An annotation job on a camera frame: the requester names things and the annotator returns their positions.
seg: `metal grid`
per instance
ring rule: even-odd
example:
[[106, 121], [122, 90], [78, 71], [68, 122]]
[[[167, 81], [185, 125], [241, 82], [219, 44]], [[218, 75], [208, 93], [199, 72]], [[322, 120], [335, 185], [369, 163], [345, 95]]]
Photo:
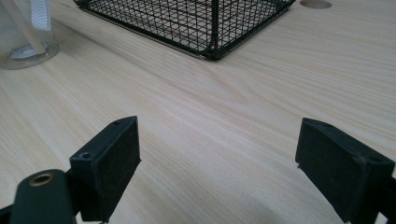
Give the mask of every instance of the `metal grid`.
[[96, 16], [217, 60], [294, 0], [75, 0]]

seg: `brass insert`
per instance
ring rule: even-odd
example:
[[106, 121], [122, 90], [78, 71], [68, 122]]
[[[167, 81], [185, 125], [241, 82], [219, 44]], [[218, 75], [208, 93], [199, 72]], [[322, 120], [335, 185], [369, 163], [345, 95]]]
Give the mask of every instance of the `brass insert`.
[[32, 187], [39, 187], [48, 184], [53, 179], [52, 173], [45, 173], [38, 175], [29, 181], [29, 185]]

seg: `light wood grain surface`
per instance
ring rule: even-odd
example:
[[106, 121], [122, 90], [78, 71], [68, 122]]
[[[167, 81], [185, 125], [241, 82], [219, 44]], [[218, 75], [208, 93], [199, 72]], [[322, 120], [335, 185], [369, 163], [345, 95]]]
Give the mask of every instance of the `light wood grain surface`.
[[301, 120], [396, 161], [396, 1], [331, 2], [296, 2], [210, 63], [50, 1], [60, 53], [0, 70], [0, 207], [137, 115], [142, 162], [111, 223], [342, 223], [297, 169]]

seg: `clear glass container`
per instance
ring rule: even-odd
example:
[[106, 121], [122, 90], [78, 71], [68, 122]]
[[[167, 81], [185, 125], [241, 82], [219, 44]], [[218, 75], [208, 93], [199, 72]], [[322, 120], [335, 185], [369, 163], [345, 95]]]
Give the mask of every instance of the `clear glass container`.
[[[14, 6], [18, 8], [18, 15], [15, 11], [10, 11], [9, 6], [6, 7], [3, 1], [13, 1]], [[30, 67], [52, 58], [59, 52], [59, 42], [49, 27], [46, 30], [37, 29], [32, 24], [32, 4], [36, 4], [35, 0], [0, 0], [0, 68], [3, 69], [20, 69]], [[31, 29], [32, 37], [41, 43], [45, 51], [36, 53], [35, 48], [26, 37], [26, 33], [22, 31], [21, 26], [16, 22], [15, 16], [21, 17]], [[38, 14], [38, 18], [46, 21], [46, 16]]]

